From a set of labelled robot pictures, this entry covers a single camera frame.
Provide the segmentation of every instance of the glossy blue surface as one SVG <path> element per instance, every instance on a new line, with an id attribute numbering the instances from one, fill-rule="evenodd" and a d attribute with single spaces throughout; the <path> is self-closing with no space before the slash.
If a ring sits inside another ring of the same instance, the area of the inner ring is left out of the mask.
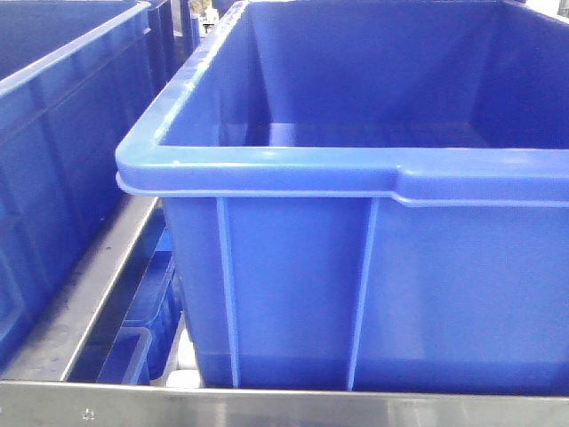
<path id="1" fill-rule="evenodd" d="M 148 352 L 150 379 L 162 375 L 180 321 L 169 243 L 169 233 L 164 231 L 123 323 L 127 327 L 146 327 L 152 334 Z"/>
<path id="2" fill-rule="evenodd" d="M 147 7 L 0 2 L 0 369 L 121 197 L 113 153 L 153 95 Z"/>
<path id="3" fill-rule="evenodd" d="M 569 26 L 238 3 L 117 150 L 210 386 L 568 394 Z"/>
<path id="4" fill-rule="evenodd" d="M 150 385 L 147 356 L 152 335 L 143 327 L 121 327 L 97 383 Z"/>
<path id="5" fill-rule="evenodd" d="M 164 87 L 178 69 L 171 0 L 153 0 L 148 9 L 148 53 L 156 93 Z"/>

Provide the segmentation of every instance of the blue plastic crate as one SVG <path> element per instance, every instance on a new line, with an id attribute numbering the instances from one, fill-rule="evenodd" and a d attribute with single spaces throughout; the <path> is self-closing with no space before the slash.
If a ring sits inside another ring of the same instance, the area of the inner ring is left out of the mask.
<path id="1" fill-rule="evenodd" d="M 144 327 L 121 327 L 97 383 L 150 385 L 148 352 L 152 335 Z"/>
<path id="2" fill-rule="evenodd" d="M 567 394 L 569 26 L 236 4 L 119 147 L 208 386 Z"/>
<path id="3" fill-rule="evenodd" d="M 199 17 L 193 15 L 189 9 L 189 2 L 174 0 L 172 2 L 172 20 L 174 38 L 180 44 L 178 53 L 180 64 L 199 46 Z"/>
<path id="4" fill-rule="evenodd" d="M 159 92 L 179 67 L 174 43 L 171 0 L 151 0 L 148 9 L 148 50 L 152 77 Z"/>
<path id="5" fill-rule="evenodd" d="M 148 353 L 151 379 L 162 375 L 180 321 L 169 240 L 165 231 L 123 323 L 128 327 L 146 327 L 152 334 Z"/>
<path id="6" fill-rule="evenodd" d="M 0 369 L 121 197 L 153 96 L 146 4 L 0 2 Z"/>

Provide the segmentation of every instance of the metal edge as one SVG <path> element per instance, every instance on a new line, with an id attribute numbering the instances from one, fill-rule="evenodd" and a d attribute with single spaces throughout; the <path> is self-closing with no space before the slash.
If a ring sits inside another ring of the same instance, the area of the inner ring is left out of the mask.
<path id="1" fill-rule="evenodd" d="M 156 197 L 123 197 L 2 378 L 68 378 L 156 204 Z"/>
<path id="2" fill-rule="evenodd" d="M 0 425 L 14 426 L 565 427 L 568 419 L 567 398 L 0 382 Z"/>

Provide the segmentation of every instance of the crate lip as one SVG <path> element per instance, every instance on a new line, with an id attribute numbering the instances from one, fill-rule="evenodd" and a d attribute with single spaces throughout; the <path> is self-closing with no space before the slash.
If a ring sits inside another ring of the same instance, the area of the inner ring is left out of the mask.
<path id="1" fill-rule="evenodd" d="M 156 323 L 156 320 L 158 319 L 158 317 L 160 316 L 160 310 L 162 309 L 162 307 L 164 306 L 164 300 L 166 300 L 166 297 L 168 295 L 168 292 L 172 289 L 172 280 L 174 277 L 174 260 L 173 260 L 173 256 L 172 256 L 172 252 L 166 252 L 166 251 L 162 251 L 164 253 L 167 253 L 170 257 L 170 260 L 168 262 L 168 265 L 166 266 L 166 269 L 164 270 L 164 274 L 162 276 L 162 278 L 160 279 L 160 286 L 157 286 L 156 289 L 156 300 L 154 301 L 154 304 L 152 305 L 152 307 L 150 307 L 147 310 L 148 316 L 145 318 L 135 318 L 132 314 L 131 314 L 131 309 L 132 309 L 132 305 L 129 308 L 128 312 L 126 313 L 126 318 L 124 319 L 123 322 L 123 327 L 146 327 L 147 329 L 150 329 L 151 331 L 154 328 L 154 324 Z M 150 261 L 150 265 L 148 266 L 148 268 L 152 268 L 152 262 L 156 259 L 156 253 L 152 258 L 152 261 Z M 142 277 L 142 280 L 140 281 L 140 283 L 142 284 L 146 278 L 146 274 Z"/>
<path id="2" fill-rule="evenodd" d="M 44 0 L 44 2 L 71 3 L 67 0 Z M 73 0 L 73 3 L 89 4 L 92 2 L 89 0 Z M 107 0 L 106 3 L 115 3 L 115 2 Z M 110 20 L 103 22 L 98 27 L 93 28 L 92 30 L 84 33 L 75 40 L 72 40 L 71 42 L 64 44 L 55 51 L 48 53 L 47 55 L 36 60 L 35 62 L 32 62 L 28 66 L 0 80 L 0 98 L 7 95 L 10 92 L 15 91 L 19 87 L 25 85 L 33 78 L 42 74 L 46 68 L 49 68 L 55 65 L 56 63 L 72 56 L 74 53 L 83 49 L 93 40 L 100 38 L 101 36 L 112 31 L 117 26 L 131 20 L 133 17 L 140 14 L 142 11 L 145 11 L 149 7 L 150 3 L 144 1 L 132 3 L 132 7 L 127 9 L 126 11 L 119 13 L 114 18 L 111 18 Z"/>
<path id="3" fill-rule="evenodd" d="M 160 197 L 392 197 L 415 206 L 569 207 L 569 149 L 160 145 L 248 5 L 264 2 L 275 0 L 235 2 L 126 135 L 116 150 L 123 190 Z M 515 0 L 497 2 L 549 18 Z M 434 188 L 437 181 L 444 190 Z"/>
<path id="4" fill-rule="evenodd" d="M 147 363 L 146 361 L 143 361 L 143 363 L 140 362 L 142 361 L 142 358 L 147 358 L 148 352 L 150 351 L 150 345 L 152 343 L 152 334 L 146 327 L 122 326 L 116 334 L 115 340 L 118 341 L 134 336 L 138 337 L 136 347 L 132 353 L 136 358 L 133 357 L 129 361 L 128 367 L 123 374 L 123 381 L 125 378 L 138 378 L 140 376 L 144 365 Z"/>

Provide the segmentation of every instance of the metal rail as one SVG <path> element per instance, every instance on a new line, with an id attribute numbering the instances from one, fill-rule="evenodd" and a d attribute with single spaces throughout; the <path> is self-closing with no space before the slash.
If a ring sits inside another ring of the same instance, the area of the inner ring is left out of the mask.
<path id="1" fill-rule="evenodd" d="M 569 399 L 0 382 L 0 425 L 566 427 Z"/>
<path id="2" fill-rule="evenodd" d="M 155 197 L 130 196 L 119 202 L 112 218 L 107 220 L 70 279 L 4 371 L 4 379 L 65 381 L 69 378 L 116 284 L 124 279 L 129 266 L 140 259 L 135 255 L 141 250 L 143 230 L 156 203 Z M 133 287 L 125 286 L 132 294 L 136 290 Z M 116 321 L 114 331 L 110 328 L 110 334 L 119 328 L 120 320 Z M 0 421 L 0 425 L 9 424 Z"/>

